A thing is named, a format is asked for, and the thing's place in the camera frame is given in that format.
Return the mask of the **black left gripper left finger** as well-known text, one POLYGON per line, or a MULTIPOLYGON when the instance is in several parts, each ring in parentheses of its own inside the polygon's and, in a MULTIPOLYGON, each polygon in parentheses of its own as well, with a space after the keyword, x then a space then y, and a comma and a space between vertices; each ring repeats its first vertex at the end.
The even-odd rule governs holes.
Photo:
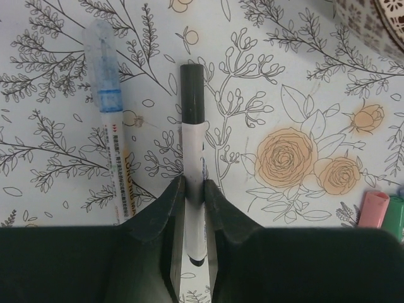
POLYGON ((184 187, 116 226, 1 229, 1 301, 177 302, 184 187))

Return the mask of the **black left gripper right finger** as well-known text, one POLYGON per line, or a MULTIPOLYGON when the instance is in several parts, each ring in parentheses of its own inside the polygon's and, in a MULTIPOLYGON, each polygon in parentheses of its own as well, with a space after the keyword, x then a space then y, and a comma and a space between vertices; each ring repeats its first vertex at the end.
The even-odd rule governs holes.
POLYGON ((269 228, 205 181, 213 302, 402 302, 403 249, 368 228, 269 228))

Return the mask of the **pink marker cap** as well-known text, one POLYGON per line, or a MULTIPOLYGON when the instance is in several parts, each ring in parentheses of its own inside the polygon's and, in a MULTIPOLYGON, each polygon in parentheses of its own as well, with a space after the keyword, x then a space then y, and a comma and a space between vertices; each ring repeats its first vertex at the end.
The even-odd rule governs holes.
POLYGON ((381 227, 390 197, 381 191, 368 191, 365 193, 362 209, 360 211, 359 227, 381 227))

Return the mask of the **black white marker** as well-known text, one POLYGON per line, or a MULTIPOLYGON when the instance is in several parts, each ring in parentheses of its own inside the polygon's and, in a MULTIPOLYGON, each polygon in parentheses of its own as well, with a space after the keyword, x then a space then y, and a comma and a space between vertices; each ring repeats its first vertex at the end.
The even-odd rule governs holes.
POLYGON ((204 69, 183 64, 181 76, 182 164, 185 178, 185 246, 190 262, 201 266, 207 254, 205 232, 204 69))

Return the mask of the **grey white marker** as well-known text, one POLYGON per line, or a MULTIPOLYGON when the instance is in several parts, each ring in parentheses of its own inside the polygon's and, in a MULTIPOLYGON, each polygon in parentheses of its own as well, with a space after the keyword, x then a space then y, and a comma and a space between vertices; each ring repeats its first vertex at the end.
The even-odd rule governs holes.
POLYGON ((90 87, 98 104, 104 130, 113 200, 120 224, 135 213, 129 152, 124 135, 124 113, 112 25, 93 20, 82 31, 90 87))

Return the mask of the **floral patterned table mat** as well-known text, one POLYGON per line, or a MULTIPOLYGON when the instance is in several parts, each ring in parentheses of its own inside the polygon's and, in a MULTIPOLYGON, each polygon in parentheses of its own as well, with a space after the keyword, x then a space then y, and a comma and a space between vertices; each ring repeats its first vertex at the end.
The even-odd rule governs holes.
MULTIPOLYGON (((365 228, 365 193, 402 187, 403 65, 332 1, 2 1, 1 229, 120 225, 83 45, 96 19, 114 30, 135 215, 184 178, 183 64, 204 69, 205 181, 258 224, 365 228)), ((213 302, 206 203, 205 232, 195 266, 184 223, 177 302, 213 302)))

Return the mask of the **small patterned brown bowl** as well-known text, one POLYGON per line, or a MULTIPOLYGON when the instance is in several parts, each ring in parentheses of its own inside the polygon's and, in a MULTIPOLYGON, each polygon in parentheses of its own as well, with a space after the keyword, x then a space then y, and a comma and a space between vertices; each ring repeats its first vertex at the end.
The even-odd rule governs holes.
POLYGON ((403 49, 384 26, 375 1, 333 1, 342 23, 368 48, 377 54, 403 62, 403 49))

